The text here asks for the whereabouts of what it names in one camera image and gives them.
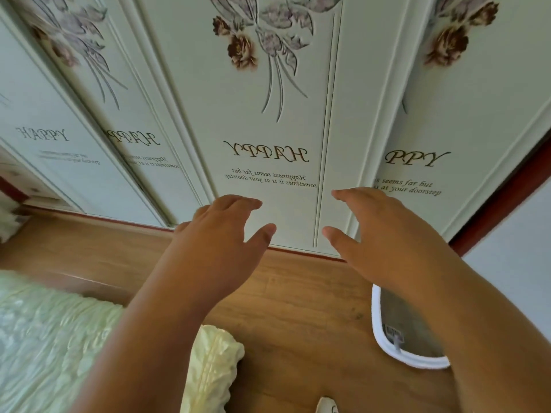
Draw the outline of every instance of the left hand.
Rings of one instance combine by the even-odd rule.
[[[245,223],[261,206],[260,200],[224,195],[200,208],[191,222],[176,227],[152,276],[170,277],[167,287],[186,290],[210,311],[251,276],[276,232],[270,223],[244,242]]]

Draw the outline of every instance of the wooden floor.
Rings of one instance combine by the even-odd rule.
[[[164,236],[35,216],[0,246],[0,268],[124,304],[168,245]],[[313,413],[331,396],[341,413],[458,412],[449,370],[409,368],[379,349],[370,293],[343,263],[269,250],[205,321],[245,345],[226,410]]]

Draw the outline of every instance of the hand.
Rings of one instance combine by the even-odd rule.
[[[172,288],[185,289],[198,306],[210,311],[251,276],[276,232],[276,226],[268,224],[244,242],[245,223],[261,206],[260,200],[224,195],[200,208],[191,222],[176,227],[153,275],[163,276]]]
[[[326,226],[323,235],[356,271],[404,298],[465,263],[428,223],[374,188],[334,190],[360,223],[361,243]]]

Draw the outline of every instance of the wall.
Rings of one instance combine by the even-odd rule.
[[[475,246],[464,260],[551,340],[551,180]]]

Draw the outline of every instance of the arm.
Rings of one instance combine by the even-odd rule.
[[[357,217],[361,243],[334,227],[324,236],[363,277],[423,315],[472,409],[549,411],[551,345],[524,315],[400,201],[372,188],[333,195]]]
[[[275,225],[244,243],[262,203],[226,195],[175,230],[147,281],[107,339],[72,413],[179,412],[189,354],[208,312],[257,267]]]

